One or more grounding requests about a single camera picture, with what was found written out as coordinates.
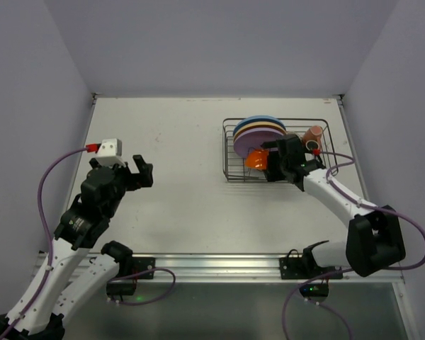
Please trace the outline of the black mug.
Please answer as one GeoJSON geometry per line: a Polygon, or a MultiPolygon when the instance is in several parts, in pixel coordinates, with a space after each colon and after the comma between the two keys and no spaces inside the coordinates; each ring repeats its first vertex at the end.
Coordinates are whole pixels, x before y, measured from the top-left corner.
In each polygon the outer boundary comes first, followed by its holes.
{"type": "Polygon", "coordinates": [[[316,140],[308,140],[305,143],[305,148],[311,152],[320,149],[320,144],[316,140]]]}

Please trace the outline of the tan yellow plate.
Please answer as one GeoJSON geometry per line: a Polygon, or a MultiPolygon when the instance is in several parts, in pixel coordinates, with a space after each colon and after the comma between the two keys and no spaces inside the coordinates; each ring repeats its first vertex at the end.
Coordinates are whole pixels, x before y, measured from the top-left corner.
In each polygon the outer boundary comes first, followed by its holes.
{"type": "Polygon", "coordinates": [[[285,135],[287,132],[284,127],[280,126],[277,123],[272,123],[268,121],[256,121],[254,123],[248,123],[240,127],[236,132],[234,132],[233,138],[237,139],[240,135],[242,135],[243,133],[249,130],[258,130],[261,128],[277,131],[281,135],[285,135]]]}

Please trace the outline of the black base bracket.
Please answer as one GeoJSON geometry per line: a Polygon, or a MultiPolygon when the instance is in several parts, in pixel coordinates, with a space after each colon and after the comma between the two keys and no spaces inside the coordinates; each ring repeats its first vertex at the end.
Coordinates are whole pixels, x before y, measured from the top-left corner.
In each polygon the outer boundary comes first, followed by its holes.
{"type": "Polygon", "coordinates": [[[342,273],[336,273],[333,266],[319,266],[313,258],[312,247],[305,248],[302,251],[291,249],[278,260],[282,280],[307,280],[327,273],[329,276],[324,278],[340,280],[344,277],[342,273]]]}
{"type": "Polygon", "coordinates": [[[125,276],[130,276],[132,274],[142,273],[153,269],[156,264],[156,259],[150,256],[128,256],[118,262],[118,273],[108,282],[111,282],[113,279],[122,278],[125,276]]]}

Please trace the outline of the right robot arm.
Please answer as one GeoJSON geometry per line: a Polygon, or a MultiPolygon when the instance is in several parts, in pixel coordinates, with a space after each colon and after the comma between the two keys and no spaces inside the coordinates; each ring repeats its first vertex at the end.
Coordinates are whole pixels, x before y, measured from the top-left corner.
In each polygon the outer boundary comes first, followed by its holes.
{"type": "Polygon", "coordinates": [[[356,195],[332,176],[320,157],[320,150],[309,153],[297,135],[263,142],[268,151],[263,173],[268,182],[287,181],[316,198],[343,223],[347,230],[343,242],[320,241],[305,247],[286,266],[308,278],[336,267],[351,268],[362,277],[403,260],[406,256],[400,221],[386,205],[380,208],[356,195]]]}

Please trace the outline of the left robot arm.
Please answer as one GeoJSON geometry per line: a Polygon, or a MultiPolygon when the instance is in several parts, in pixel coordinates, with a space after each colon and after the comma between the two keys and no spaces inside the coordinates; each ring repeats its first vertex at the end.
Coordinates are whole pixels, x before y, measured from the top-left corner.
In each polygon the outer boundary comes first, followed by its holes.
{"type": "Polygon", "coordinates": [[[81,184],[71,207],[61,216],[49,252],[27,291],[6,314],[0,314],[0,339],[61,339],[65,326],[92,295],[113,278],[137,272],[132,250],[111,241],[91,265],[72,280],[128,191],[152,187],[153,166],[133,156],[137,173],[117,159],[105,165],[99,158],[81,184]]]}

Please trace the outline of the black left base bracket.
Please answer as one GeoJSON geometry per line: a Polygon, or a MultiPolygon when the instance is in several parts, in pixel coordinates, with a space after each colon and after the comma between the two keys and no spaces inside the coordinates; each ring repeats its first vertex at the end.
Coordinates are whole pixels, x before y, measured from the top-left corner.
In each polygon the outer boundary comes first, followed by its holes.
{"type": "Polygon", "coordinates": [[[118,273],[108,282],[111,282],[113,279],[122,278],[125,276],[130,276],[132,274],[142,273],[153,269],[156,264],[156,259],[150,256],[128,256],[118,262],[118,273]]]}

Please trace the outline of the blue plate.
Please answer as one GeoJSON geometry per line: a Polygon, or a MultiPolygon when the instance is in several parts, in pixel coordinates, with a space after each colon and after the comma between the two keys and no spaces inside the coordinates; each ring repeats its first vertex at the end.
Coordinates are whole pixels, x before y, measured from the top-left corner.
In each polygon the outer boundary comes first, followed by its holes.
{"type": "Polygon", "coordinates": [[[269,115],[253,115],[251,117],[248,117],[248,118],[245,118],[245,119],[241,120],[235,126],[235,128],[233,130],[233,133],[236,133],[240,128],[242,128],[246,124],[257,123],[257,122],[275,123],[275,124],[281,126],[285,130],[285,125],[283,124],[283,122],[281,120],[273,117],[273,116],[269,116],[269,115]]]}

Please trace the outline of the pink mug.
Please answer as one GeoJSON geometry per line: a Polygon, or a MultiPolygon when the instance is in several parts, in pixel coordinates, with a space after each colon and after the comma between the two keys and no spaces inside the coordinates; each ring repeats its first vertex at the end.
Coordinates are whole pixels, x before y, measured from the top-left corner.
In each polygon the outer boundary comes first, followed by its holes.
{"type": "Polygon", "coordinates": [[[309,141],[321,142],[323,129],[319,125],[311,126],[302,136],[302,141],[307,144],[309,141]]]}

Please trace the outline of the black right base bracket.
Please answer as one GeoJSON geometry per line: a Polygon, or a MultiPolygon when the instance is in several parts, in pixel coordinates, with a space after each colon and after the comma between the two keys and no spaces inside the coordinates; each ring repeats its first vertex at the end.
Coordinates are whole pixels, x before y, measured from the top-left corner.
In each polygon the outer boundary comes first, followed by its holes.
{"type": "Polygon", "coordinates": [[[324,278],[340,280],[344,277],[342,273],[336,273],[333,266],[319,266],[313,258],[312,247],[305,248],[302,251],[291,249],[278,260],[282,280],[307,280],[327,273],[329,276],[324,278]]]}

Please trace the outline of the aluminium mounting rail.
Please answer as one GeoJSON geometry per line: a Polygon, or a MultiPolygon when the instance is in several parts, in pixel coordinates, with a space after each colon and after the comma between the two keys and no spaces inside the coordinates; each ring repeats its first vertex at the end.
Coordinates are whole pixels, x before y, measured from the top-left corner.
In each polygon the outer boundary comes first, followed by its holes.
{"type": "MultiPolygon", "coordinates": [[[[87,270],[99,253],[90,253],[74,269],[68,283],[87,270]]],[[[301,283],[306,278],[282,278],[283,254],[133,254],[154,258],[157,268],[174,272],[177,283],[301,283]]],[[[170,283],[170,274],[157,271],[154,283],[170,283]]],[[[379,271],[367,277],[344,273],[338,283],[403,283],[401,271],[379,271]]]]}

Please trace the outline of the purple plate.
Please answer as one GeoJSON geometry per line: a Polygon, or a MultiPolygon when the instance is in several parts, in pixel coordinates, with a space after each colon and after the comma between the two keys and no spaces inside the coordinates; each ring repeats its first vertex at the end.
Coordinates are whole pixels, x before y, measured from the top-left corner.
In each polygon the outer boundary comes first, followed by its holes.
{"type": "Polygon", "coordinates": [[[245,159],[249,152],[260,149],[264,142],[272,142],[284,135],[286,135],[285,131],[279,131],[269,127],[250,129],[234,139],[233,150],[235,154],[245,159]]]}

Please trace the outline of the orange bowl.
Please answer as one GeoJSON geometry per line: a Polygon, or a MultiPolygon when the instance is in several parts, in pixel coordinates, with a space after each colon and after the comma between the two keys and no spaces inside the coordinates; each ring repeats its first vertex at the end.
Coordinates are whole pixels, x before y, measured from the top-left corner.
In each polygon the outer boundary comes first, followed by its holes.
{"type": "Polygon", "coordinates": [[[267,170],[269,151],[267,149],[255,149],[245,159],[244,165],[250,169],[259,171],[267,170]]]}

